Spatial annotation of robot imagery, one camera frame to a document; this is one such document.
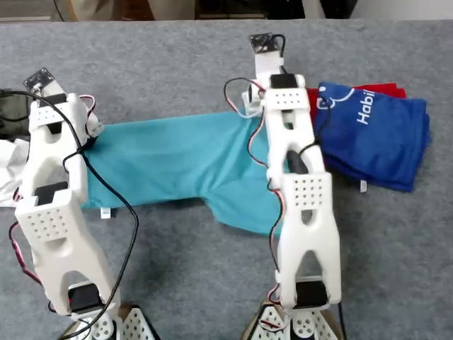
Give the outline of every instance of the white cloth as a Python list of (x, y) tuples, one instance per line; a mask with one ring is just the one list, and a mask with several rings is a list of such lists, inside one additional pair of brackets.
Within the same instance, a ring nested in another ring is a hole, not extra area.
[(0, 207), (15, 207), (14, 191), (22, 184), (22, 170), (27, 162), (28, 142), (0, 140)]

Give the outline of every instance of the clothing tag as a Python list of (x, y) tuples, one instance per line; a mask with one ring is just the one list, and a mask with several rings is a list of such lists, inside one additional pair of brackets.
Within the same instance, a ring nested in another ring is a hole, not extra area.
[(107, 220), (112, 217), (112, 209), (110, 208), (101, 208), (101, 219)]
[(368, 191), (368, 185), (366, 181), (360, 180), (360, 192), (366, 193)]

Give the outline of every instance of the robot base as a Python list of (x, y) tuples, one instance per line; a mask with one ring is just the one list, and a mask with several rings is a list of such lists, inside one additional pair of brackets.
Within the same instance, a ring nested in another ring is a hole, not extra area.
[[(113, 320), (113, 324), (102, 323), (102, 318), (93, 325), (90, 334), (88, 331), (72, 338), (73, 340), (159, 340), (158, 336), (148, 324), (142, 311), (138, 307), (121, 307), (120, 318)], [(83, 322), (74, 323), (65, 334), (72, 333), (86, 326)]]
[(280, 306), (264, 302), (241, 340), (343, 340), (340, 329), (328, 310), (294, 310), (290, 323), (277, 332), (267, 331), (260, 325), (260, 320), (283, 325), (282, 316)]

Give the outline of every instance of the gray fabric surface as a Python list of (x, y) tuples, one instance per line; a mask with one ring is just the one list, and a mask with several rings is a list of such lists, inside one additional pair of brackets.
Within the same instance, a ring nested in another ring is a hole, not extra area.
[[(335, 176), (343, 301), (350, 339), (451, 339), (453, 22), (3, 25), (0, 86), (20, 88), (46, 66), (67, 91), (96, 96), (105, 123), (224, 111), (223, 83), (253, 76), (247, 37), (263, 31), (287, 36), (285, 66), (311, 86), (396, 81), (427, 99), (433, 139), (414, 193), (359, 194)], [(238, 339), (273, 284), (267, 239), (220, 225), (197, 200), (137, 212), (123, 300), (139, 303), (164, 340)], [(116, 273), (131, 217), (86, 217)], [(13, 211), (0, 218), (2, 339), (54, 339), (69, 321), (46, 312), (41, 289), (20, 272), (7, 238)]]

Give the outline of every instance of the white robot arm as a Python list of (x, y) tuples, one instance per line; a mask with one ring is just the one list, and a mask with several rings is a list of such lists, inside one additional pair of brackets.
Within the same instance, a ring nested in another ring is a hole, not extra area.
[[(288, 315), (295, 310), (323, 310), (341, 300), (340, 240), (332, 206), (332, 177), (326, 172), (310, 118), (302, 75), (282, 73), (283, 58), (271, 33), (252, 35), (256, 82), (242, 94), (247, 116), (264, 115), (269, 154), (269, 187), (285, 202), (277, 250), (280, 304)], [(307, 174), (285, 172), (287, 152), (297, 152)], [(309, 212), (310, 218), (303, 218)], [(321, 277), (298, 277), (308, 251), (322, 269)]]
[[(102, 132), (102, 124), (93, 114), (88, 119), (82, 100), (75, 93), (64, 93), (46, 69), (27, 79), (25, 85), (44, 99), (30, 107), (30, 153), (15, 215), (30, 244), (35, 271), (47, 298), (59, 315), (82, 319), (85, 324), (97, 318), (90, 329), (72, 339), (124, 339), (123, 325), (129, 328), (134, 322), (142, 324), (139, 332), (143, 329), (141, 332), (153, 339), (138, 309), (125, 323), (119, 318), (120, 292), (112, 295), (115, 281), (80, 208), (87, 199), (88, 186), (87, 167), (79, 148), (89, 137)], [(55, 181), (52, 176), (58, 168), (64, 168), (69, 182)], [(87, 281), (69, 285), (71, 272), (82, 274)], [(88, 328), (85, 324), (78, 330)]]

